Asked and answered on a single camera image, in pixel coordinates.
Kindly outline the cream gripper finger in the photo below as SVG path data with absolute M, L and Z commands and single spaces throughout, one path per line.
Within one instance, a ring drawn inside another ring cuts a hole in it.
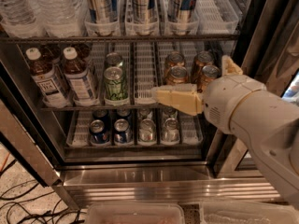
M 162 104 L 168 105 L 187 115 L 202 114 L 203 95 L 197 92 L 195 84 L 163 85 L 151 89 L 152 98 Z
M 228 55 L 221 57 L 221 71 L 224 76 L 243 74 L 243 70 Z

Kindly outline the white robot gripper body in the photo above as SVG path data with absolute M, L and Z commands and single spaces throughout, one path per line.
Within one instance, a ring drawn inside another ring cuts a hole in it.
M 219 77 L 204 92 L 205 118 L 223 133 L 231 134 L 230 119 L 237 106 L 252 93 L 265 90 L 263 83 L 245 75 Z

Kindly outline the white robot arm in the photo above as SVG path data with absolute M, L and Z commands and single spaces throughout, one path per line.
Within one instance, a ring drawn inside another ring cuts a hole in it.
M 243 74 L 231 57 L 221 58 L 222 75 L 199 93 L 193 84 L 151 89 L 152 98 L 185 114 L 204 114 L 248 148 L 257 168 L 281 197 L 299 208 L 299 107 Z

